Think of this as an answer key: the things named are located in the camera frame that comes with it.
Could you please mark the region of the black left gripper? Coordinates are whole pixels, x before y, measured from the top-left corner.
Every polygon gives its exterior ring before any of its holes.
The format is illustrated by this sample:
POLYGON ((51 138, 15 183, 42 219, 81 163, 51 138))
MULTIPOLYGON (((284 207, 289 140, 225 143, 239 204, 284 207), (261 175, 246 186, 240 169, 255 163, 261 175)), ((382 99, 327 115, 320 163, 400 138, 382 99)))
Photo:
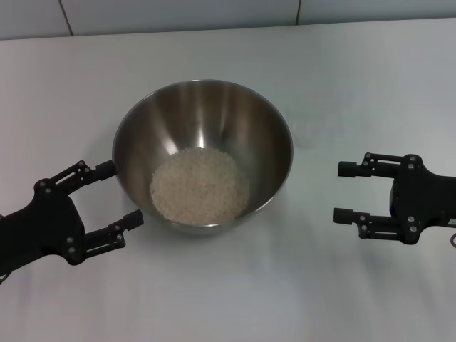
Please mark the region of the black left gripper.
POLYGON ((89 233, 69 194, 116 175, 112 160, 90 168, 80 160, 50 179, 37 182, 31 202, 1 217, 1 281, 40 258, 56 255, 70 265, 124 248, 124 232, 143 225, 138 209, 89 233))

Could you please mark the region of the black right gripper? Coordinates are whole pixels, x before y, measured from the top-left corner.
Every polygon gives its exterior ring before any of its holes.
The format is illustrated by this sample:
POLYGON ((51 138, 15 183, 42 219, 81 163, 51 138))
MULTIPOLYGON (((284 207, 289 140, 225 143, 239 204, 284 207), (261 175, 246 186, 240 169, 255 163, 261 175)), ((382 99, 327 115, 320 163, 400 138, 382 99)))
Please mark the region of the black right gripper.
POLYGON ((355 224, 360 239, 416 244, 428 227, 455 227, 455 178, 432 173, 417 155, 400 157, 367 152, 360 164, 340 161, 338 176, 393 178, 392 217, 334 209, 333 221, 355 224))

